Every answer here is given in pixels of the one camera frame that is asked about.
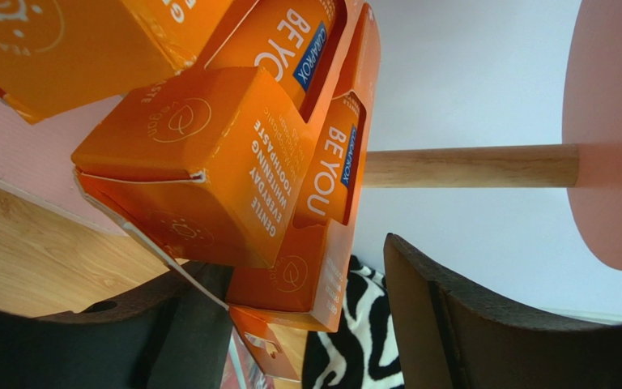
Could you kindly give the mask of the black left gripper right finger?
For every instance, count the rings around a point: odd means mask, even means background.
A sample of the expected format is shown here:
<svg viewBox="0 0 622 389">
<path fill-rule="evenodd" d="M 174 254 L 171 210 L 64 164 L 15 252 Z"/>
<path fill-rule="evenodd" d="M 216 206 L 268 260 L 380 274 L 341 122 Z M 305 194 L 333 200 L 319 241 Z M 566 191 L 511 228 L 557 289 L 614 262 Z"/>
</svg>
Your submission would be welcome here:
<svg viewBox="0 0 622 389">
<path fill-rule="evenodd" d="M 406 387 L 622 388 L 622 324 L 524 305 L 396 234 L 384 263 Z"/>
</svg>

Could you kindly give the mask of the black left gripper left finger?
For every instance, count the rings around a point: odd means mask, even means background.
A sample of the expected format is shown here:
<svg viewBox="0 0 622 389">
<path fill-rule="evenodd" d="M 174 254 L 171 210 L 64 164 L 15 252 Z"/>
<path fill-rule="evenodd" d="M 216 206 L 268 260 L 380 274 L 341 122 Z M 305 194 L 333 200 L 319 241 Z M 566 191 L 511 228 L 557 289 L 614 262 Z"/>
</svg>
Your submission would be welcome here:
<svg viewBox="0 0 622 389">
<path fill-rule="evenodd" d="M 0 311 L 0 388 L 217 388 L 232 321 L 228 267 L 187 263 L 80 313 Z"/>
</svg>

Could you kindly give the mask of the orange toothpaste box diagonal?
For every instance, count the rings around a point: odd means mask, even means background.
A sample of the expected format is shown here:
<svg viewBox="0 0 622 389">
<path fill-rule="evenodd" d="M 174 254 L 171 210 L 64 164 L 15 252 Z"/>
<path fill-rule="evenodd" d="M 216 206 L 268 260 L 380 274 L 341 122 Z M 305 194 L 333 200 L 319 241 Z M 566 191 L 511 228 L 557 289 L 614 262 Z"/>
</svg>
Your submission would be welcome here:
<svg viewBox="0 0 622 389">
<path fill-rule="evenodd" d="M 132 91 L 72 153 L 86 200 L 170 270 L 271 267 L 362 1 L 236 1 L 195 66 Z"/>
</svg>

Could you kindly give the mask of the orange toothpaste box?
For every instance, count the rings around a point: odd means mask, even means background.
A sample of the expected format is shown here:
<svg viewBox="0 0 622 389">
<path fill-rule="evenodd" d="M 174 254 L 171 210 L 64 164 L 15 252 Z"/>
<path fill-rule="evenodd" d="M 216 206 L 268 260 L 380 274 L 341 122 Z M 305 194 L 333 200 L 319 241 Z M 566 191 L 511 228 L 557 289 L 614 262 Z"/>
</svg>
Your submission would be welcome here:
<svg viewBox="0 0 622 389">
<path fill-rule="evenodd" d="M 226 301 L 234 326 L 262 372 L 296 381 L 272 326 L 335 332 L 364 178 L 381 41 L 372 7 L 347 4 L 347 52 L 328 79 L 334 86 L 292 224 L 269 269 L 238 268 Z"/>
<path fill-rule="evenodd" d="M 205 62 L 251 1 L 0 1 L 0 100 L 36 123 Z"/>
</svg>

